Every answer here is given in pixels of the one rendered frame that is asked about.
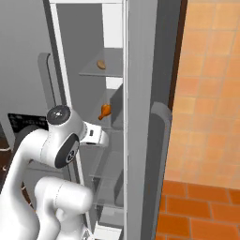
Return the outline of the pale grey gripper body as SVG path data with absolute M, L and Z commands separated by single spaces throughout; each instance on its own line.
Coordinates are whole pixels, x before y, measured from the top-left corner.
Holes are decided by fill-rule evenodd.
M 107 147 L 109 145 L 109 135 L 106 131 L 101 130 L 98 144 L 102 147 Z

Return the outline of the glass fridge shelf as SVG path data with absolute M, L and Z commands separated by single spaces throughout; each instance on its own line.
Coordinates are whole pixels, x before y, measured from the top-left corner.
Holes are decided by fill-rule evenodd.
M 102 120 L 98 119 L 101 114 L 101 106 L 110 104 L 112 113 Z M 123 129 L 123 91 L 106 89 L 92 112 L 89 122 L 100 125 L 103 128 Z
M 124 168 L 123 154 L 110 152 L 108 156 L 96 161 L 90 171 L 92 177 L 116 180 Z
M 104 69 L 98 67 L 98 61 L 104 62 Z M 123 76 L 123 49 L 104 48 L 79 72 L 82 76 L 116 77 Z

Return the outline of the grey fridge door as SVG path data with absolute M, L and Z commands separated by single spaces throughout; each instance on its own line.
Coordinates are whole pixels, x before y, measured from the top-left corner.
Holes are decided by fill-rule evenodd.
M 158 119 L 151 109 L 169 104 L 180 5 L 125 3 L 124 240 L 151 240 L 158 184 Z
M 0 0 L 0 124 L 12 146 L 10 113 L 43 116 L 49 110 L 38 55 L 49 53 L 56 105 L 66 97 L 53 32 L 50 0 Z

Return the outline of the grey fridge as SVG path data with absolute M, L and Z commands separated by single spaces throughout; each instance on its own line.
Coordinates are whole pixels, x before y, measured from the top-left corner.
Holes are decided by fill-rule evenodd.
M 65 104 L 92 124 L 89 118 L 104 91 L 123 91 L 123 129 L 102 127 L 109 135 L 109 145 L 81 145 L 76 156 L 80 181 L 94 193 L 93 206 L 85 216 L 96 240 L 124 240 L 124 168 L 116 180 L 90 175 L 101 157 L 112 151 L 124 156 L 123 4 L 123 0 L 50 0 Z M 123 49 L 123 76 L 80 75 L 80 70 L 104 48 Z

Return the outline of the dark brown cabinet side panel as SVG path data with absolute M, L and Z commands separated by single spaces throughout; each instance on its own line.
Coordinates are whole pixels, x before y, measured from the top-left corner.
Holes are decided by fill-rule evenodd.
M 187 7 L 188 7 L 188 0 L 181 0 L 179 21 L 178 21 L 177 35 L 176 35 L 175 52 L 174 52 L 174 59 L 173 59 L 173 65 L 172 65 L 172 80 L 171 80 L 171 88 L 170 88 L 170 96 L 169 96 L 169 104 L 168 104 L 168 107 L 171 111 L 173 111 L 173 102 L 174 102 L 175 89 L 176 89 L 176 83 L 177 83 L 177 74 L 179 69 L 180 54 L 181 54 L 182 41 L 183 41 L 183 35 L 184 35 L 184 27 L 185 27 L 186 15 L 187 15 Z

